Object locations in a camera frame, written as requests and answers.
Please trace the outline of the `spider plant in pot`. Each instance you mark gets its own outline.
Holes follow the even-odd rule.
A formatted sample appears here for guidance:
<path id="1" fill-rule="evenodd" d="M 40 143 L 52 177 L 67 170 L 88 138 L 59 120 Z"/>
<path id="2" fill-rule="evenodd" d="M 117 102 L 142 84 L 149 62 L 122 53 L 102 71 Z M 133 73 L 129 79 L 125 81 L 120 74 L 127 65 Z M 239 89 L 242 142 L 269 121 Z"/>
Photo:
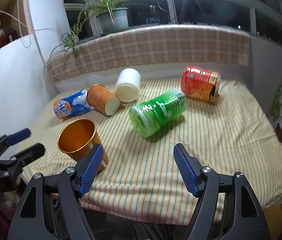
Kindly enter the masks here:
<path id="1" fill-rule="evenodd" d="M 124 0 L 88 0 L 80 11 L 76 22 L 69 33 L 61 36 L 62 47 L 65 53 L 72 52 L 77 58 L 76 43 L 83 26 L 92 19 L 97 19 L 104 35 L 128 30 L 128 9 L 123 7 Z"/>

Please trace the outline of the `green tea bottle cup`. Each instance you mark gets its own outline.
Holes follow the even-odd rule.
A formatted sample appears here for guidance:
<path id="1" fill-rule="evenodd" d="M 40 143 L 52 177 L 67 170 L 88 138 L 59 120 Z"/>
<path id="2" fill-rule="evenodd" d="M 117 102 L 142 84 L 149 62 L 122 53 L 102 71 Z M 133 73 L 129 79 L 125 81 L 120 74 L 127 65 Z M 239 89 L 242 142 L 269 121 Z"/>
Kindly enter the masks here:
<path id="1" fill-rule="evenodd" d="M 129 110 L 129 119 L 138 135 L 147 138 L 187 109 L 185 93 L 174 88 L 154 99 L 132 106 Z"/>

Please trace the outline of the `black tripod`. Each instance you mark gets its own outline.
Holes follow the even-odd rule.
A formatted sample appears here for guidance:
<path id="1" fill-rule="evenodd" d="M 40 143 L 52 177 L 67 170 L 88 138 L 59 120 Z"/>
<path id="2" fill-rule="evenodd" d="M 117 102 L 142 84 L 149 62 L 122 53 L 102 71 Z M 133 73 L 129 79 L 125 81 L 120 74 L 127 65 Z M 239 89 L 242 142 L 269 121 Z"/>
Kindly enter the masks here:
<path id="1" fill-rule="evenodd" d="M 207 25 L 210 25 L 209 21 L 207 20 L 204 10 L 198 0 L 183 0 L 180 17 L 177 20 L 177 24 L 184 24 L 185 23 L 185 16 L 187 15 L 186 9 L 190 9 L 189 19 L 191 19 L 190 23 L 198 24 L 197 17 L 195 15 L 195 7 L 198 7 L 198 10 L 202 14 L 202 17 Z"/>

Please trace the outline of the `yellow striped cloth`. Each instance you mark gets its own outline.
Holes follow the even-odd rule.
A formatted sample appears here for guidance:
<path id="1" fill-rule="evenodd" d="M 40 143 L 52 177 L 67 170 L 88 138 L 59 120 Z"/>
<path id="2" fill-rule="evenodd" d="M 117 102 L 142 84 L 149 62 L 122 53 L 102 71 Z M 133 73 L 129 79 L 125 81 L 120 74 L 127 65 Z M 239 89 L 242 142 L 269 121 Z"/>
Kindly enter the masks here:
<path id="1" fill-rule="evenodd" d="M 222 80 L 215 103 L 188 100 L 188 109 L 156 134 L 142 138 L 124 104 L 112 116 L 90 111 L 109 157 L 86 209 L 150 223 L 189 223 L 196 198 L 187 191 L 174 161 L 181 143 L 202 165 L 218 173 L 242 172 L 262 207 L 282 203 L 282 145 L 256 98 L 241 82 Z"/>

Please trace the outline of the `white plastic cup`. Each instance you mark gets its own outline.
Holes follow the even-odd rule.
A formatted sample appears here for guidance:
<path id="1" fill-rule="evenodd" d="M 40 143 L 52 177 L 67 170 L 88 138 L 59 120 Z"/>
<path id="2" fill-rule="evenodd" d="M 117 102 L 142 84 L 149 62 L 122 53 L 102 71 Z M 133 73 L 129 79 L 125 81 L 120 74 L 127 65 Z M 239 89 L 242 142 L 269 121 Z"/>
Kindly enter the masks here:
<path id="1" fill-rule="evenodd" d="M 114 87 L 114 94 L 123 103 L 134 102 L 139 97 L 141 76 L 133 68 L 121 71 Z"/>

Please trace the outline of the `red orange bottle cup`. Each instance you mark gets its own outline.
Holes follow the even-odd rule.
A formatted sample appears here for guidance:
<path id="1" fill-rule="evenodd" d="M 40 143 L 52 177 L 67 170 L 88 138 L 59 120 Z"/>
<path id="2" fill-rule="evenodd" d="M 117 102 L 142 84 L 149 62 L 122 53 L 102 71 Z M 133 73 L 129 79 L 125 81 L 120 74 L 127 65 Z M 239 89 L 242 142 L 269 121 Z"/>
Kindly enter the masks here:
<path id="1" fill-rule="evenodd" d="M 193 99 L 214 103 L 218 96 L 221 74 L 196 66 L 187 66 L 181 74 L 181 90 Z"/>

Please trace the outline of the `green cardboard box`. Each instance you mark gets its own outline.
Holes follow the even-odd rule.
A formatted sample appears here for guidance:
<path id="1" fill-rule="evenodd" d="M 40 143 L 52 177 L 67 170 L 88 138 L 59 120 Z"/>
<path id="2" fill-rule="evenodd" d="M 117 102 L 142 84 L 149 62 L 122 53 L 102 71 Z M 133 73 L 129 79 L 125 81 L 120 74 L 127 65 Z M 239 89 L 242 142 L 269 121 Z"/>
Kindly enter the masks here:
<path id="1" fill-rule="evenodd" d="M 269 121 L 273 126 L 273 128 L 276 128 L 281 117 L 282 117 L 282 85 L 279 86 L 276 98 L 268 114 Z"/>

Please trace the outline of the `blue arctic ocean can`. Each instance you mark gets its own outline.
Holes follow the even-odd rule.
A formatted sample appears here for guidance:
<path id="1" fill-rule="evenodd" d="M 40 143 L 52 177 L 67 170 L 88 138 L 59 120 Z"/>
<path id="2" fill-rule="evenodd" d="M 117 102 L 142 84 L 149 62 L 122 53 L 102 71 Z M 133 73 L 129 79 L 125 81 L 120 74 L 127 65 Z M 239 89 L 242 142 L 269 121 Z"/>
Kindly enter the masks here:
<path id="1" fill-rule="evenodd" d="M 56 100 L 53 103 L 53 110 L 59 119 L 67 119 L 90 112 L 94 109 L 87 102 L 87 90 L 83 89 L 70 96 Z"/>

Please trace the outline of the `lying orange paper cup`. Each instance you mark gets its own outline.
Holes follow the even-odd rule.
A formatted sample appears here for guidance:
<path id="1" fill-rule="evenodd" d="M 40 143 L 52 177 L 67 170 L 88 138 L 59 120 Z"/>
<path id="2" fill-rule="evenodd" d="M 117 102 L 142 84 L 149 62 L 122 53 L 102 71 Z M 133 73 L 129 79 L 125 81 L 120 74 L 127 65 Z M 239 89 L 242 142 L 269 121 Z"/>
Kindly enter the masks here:
<path id="1" fill-rule="evenodd" d="M 101 84 L 95 84 L 89 88 L 87 102 L 97 111 L 108 116 L 114 115 L 120 107 L 119 98 Z"/>

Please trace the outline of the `orange patterned paper cup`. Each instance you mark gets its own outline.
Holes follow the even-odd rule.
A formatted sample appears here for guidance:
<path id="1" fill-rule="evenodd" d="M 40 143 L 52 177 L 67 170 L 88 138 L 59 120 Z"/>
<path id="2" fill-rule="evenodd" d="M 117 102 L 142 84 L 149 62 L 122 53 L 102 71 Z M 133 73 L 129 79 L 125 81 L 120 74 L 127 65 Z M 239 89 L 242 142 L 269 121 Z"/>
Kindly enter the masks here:
<path id="1" fill-rule="evenodd" d="M 103 148 L 103 159 L 98 169 L 98 172 L 101 172 L 107 167 L 108 155 L 93 121 L 89 119 L 73 121 L 62 130 L 57 141 L 59 150 L 76 162 L 89 155 L 96 144 Z"/>

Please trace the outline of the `brown plaid blanket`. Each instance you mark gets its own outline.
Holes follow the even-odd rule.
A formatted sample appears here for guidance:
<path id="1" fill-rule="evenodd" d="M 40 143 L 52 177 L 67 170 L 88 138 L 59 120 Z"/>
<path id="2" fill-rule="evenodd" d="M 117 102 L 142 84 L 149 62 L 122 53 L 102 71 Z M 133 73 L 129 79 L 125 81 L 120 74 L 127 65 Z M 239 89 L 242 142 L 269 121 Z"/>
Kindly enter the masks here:
<path id="1" fill-rule="evenodd" d="M 212 62 L 247 67 L 251 37 L 244 31 L 206 25 L 157 25 L 96 38 L 46 63 L 53 82 L 102 70 L 166 63 Z"/>

